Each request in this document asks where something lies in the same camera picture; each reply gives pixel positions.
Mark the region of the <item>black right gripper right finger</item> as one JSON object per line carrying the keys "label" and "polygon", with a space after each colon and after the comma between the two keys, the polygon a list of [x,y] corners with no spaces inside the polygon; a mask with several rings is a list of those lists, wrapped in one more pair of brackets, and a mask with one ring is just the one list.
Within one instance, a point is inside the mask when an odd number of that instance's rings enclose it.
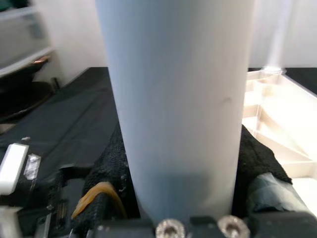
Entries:
{"label": "black right gripper right finger", "polygon": [[246,217],[271,211],[308,212],[309,209],[273,151],[243,126],[231,213]]}

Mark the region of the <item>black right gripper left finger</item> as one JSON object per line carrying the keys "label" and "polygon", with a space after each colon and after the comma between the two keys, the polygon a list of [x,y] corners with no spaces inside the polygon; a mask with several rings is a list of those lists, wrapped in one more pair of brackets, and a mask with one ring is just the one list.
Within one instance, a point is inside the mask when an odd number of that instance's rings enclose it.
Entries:
{"label": "black right gripper left finger", "polygon": [[87,175],[71,219],[92,230],[102,220],[140,217],[119,125]]}

